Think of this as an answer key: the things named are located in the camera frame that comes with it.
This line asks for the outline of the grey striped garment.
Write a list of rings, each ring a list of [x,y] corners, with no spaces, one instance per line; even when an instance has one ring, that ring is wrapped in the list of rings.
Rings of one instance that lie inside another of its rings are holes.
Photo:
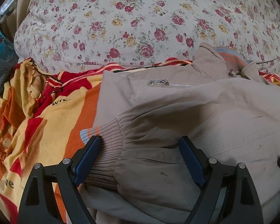
[[[0,58],[0,94],[4,92],[4,84],[17,63],[18,56],[9,57],[6,60]]]

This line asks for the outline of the teal cloth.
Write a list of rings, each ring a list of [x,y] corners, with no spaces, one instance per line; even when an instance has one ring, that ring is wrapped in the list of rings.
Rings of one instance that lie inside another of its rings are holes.
[[[1,30],[0,38],[2,39],[0,43],[0,60],[7,61],[10,58],[14,58],[18,61],[18,55],[15,52],[13,43],[5,37]]]

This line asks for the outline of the orange yellow red blanket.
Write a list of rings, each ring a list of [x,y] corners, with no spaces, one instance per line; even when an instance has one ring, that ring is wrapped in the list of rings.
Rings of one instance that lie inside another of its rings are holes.
[[[15,70],[0,98],[0,210],[11,223],[18,221],[33,165],[59,163],[87,143],[80,132],[94,124],[101,83],[92,86],[86,74],[66,72],[47,78],[31,61]]]

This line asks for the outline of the floral white quilt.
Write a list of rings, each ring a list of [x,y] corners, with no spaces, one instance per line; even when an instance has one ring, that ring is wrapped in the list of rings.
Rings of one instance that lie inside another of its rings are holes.
[[[191,60],[200,45],[226,46],[280,75],[276,0],[32,0],[15,33],[20,60],[56,74],[115,62]]]

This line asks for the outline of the beige curtain left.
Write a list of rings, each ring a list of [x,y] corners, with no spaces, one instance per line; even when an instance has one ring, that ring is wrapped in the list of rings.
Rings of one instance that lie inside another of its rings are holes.
[[[15,10],[2,25],[3,31],[8,39],[13,40],[17,29],[30,12],[33,0],[18,0]]]

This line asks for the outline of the clear plastic bag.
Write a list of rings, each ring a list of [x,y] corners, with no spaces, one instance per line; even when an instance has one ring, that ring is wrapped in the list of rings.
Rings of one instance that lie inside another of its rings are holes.
[[[18,0],[5,0],[0,7],[0,25],[13,13],[18,4]]]

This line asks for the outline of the beige zip jacket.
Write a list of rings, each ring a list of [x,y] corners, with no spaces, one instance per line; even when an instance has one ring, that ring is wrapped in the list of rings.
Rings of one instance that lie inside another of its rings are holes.
[[[264,223],[280,211],[280,87],[202,43],[193,62],[104,72],[80,132],[102,148],[81,196],[97,223],[184,223],[200,190],[178,149],[187,136],[220,163],[246,164]]]

